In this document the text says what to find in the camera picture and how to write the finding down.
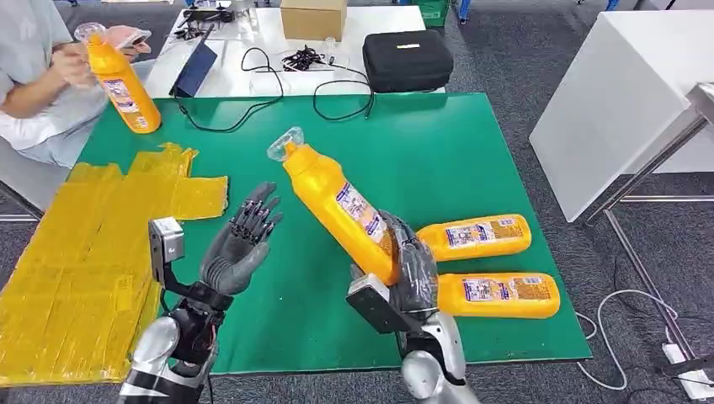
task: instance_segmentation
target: metal table leg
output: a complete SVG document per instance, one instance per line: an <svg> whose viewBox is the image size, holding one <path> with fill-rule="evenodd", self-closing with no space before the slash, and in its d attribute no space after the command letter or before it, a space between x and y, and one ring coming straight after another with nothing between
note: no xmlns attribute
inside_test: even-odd
<svg viewBox="0 0 714 404"><path fill-rule="evenodd" d="M708 121L704 116L698 115L696 120L689 124L682 132L680 132L670 143L667 144L659 153L657 153L649 162L647 162L642 168L637 171L627 182L620 187L614 194L612 194L595 212L588 217L585 221L586 226L592 226L593 222L600 213L604 210L612 209L617 202L620 202L622 198L627 196L634 188L637 187L642 181L647 177L647 175L654 172L662 163L666 162L668 158L672 157L682 146L684 146L687 141L692 137L696 136L704 127Z"/></svg>
<svg viewBox="0 0 714 404"><path fill-rule="evenodd" d="M612 229L615 231L620 244L623 248L625 248L627 257L630 259L632 265L634 265L635 270L637 271L637 274L645 284L647 291L651 295L657 296L660 300L662 300L662 296L659 294L652 278L650 278L647 273L642 261L637 256L637 253L630 244L630 240L627 239L625 232L622 230L622 227L620 227L620 223L615 218L615 214L611 209L618 202L714 202L714 195L629 195L629 193L637 185L639 185L642 180L647 177L647 175L654 172L654 170L662 165L662 163L667 161L667 159L674 155L682 146L703 130L707 123L714 122L714 83L698 83L696 87L694 87L694 89L687 94L687 98L696 108L697 118L695 121L687 125L682 132L680 132L667 144L667 146L665 146L642 168L640 168L635 175L628 179L622 187L612 194L585 221L585 225L592 226L592 222L598 217L598 214L603 213L605 215L608 222L612 226ZM679 346L679 350L685 358L684 362L663 367L665 374L674 376L685 371L711 367L711 362L714 361L714 354L707 355L703 358L697 358L692 351L691 346L687 343L685 336L677 326L672 314L661 305L656 306L659 314L667 323L667 328L671 331L674 342L677 346Z"/></svg>
<svg viewBox="0 0 714 404"><path fill-rule="evenodd" d="M652 281L652 278L650 278L647 269L642 264L640 258L637 256L637 253L632 247L632 244L630 244L630 240L627 238L625 231L622 230L622 227L620 227L620 223L617 221L617 218L615 218L615 214L612 212L612 210L609 209L604 210L603 214L610 222L612 230L615 231L617 238L620 240L620 244L622 244L622 247L625 248L625 251L627 252L627 257L629 257L630 261L632 262L632 265L634 265L635 270L637 271L637 275L639 275L640 279L642 279L642 282L645 284L647 292L649 292L650 295L653 295L664 301L662 296L659 294L659 291L657 290L657 286L655 286L654 282ZM685 356L685 360L695 359L696 356L694 355L694 352L692 351L692 348L687 342L684 334L682 334L682 331L679 329L679 326L674 320L672 313L662 307L662 305L656 304L655 306L657 307L659 314L664 319L664 322L667 323L667 328L669 328L670 334L674 342L677 343L677 345L679 345L679 348L682 350L682 354Z"/></svg>
<svg viewBox="0 0 714 404"><path fill-rule="evenodd" d="M30 203L3 181L0 181L0 192L6 194L10 200L27 211L27 215L0 215L0 222L29 222L42 219L42 215L45 213L42 209Z"/></svg>

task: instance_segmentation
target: green mat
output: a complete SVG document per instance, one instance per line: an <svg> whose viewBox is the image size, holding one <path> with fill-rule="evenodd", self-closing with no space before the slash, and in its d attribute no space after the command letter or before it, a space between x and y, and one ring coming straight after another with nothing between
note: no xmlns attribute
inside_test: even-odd
<svg viewBox="0 0 714 404"><path fill-rule="evenodd" d="M202 124L232 125L260 98L184 100ZM340 115L363 96L324 96L320 108ZM254 114L232 133L193 128L171 99L157 100L163 125L134 135L112 108L97 125L80 161L117 162L126 172L136 152L165 141L200 151L195 177L229 176L230 206L220 219L184 224L186 258L174 264L184 283L197 279L204 250L259 182L275 181L285 219L271 253L239 295L221 327L216 373L300 372L394 368L395 339L379 335L344 301L350 259L293 194L267 147L293 125L306 142L342 164L345 176L375 206L414 229L484 215L520 213L531 247L500 258L440 264L441 273L533 271L554 276L560 311L546 320L459 318L469 363L590 357L573 306L553 262L485 94L378 95L371 117L341 123L319 118L311 97L287 97Z"/></svg>

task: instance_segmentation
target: yellow bottle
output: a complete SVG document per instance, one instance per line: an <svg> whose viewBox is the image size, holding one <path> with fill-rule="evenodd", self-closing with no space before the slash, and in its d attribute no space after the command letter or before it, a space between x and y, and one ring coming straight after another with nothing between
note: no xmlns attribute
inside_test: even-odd
<svg viewBox="0 0 714 404"><path fill-rule="evenodd" d="M548 318L560 294L547 274L443 274L438 306L452 316Z"/></svg>
<svg viewBox="0 0 714 404"><path fill-rule="evenodd" d="M161 125L161 114L126 57L104 39L105 30L102 24L86 23L75 36L87 46L92 73L124 122L135 133L151 133Z"/></svg>
<svg viewBox="0 0 714 404"><path fill-rule="evenodd" d="M387 286L397 281L392 235L384 218L344 177L339 163L304 144L298 127L275 141L268 157L283 162L297 197L362 270Z"/></svg>
<svg viewBox="0 0 714 404"><path fill-rule="evenodd" d="M530 228L521 215L496 215L430 225L417 236L437 262L516 254L530 246Z"/></svg>

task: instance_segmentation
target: green bin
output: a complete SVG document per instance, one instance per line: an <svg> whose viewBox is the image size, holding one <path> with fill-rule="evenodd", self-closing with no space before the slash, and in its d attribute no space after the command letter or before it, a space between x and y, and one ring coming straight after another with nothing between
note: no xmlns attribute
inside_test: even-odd
<svg viewBox="0 0 714 404"><path fill-rule="evenodd" d="M419 6L424 25L427 27L444 26L446 13L449 12L450 0L411 0L411 3Z"/></svg>

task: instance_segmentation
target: white sleeve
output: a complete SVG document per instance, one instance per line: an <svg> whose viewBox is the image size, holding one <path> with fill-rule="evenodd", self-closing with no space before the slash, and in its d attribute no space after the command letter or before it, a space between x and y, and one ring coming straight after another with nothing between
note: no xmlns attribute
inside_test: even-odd
<svg viewBox="0 0 714 404"><path fill-rule="evenodd" d="M5 98L10 90L15 87L15 82L2 69L0 69L0 105L5 104Z"/></svg>

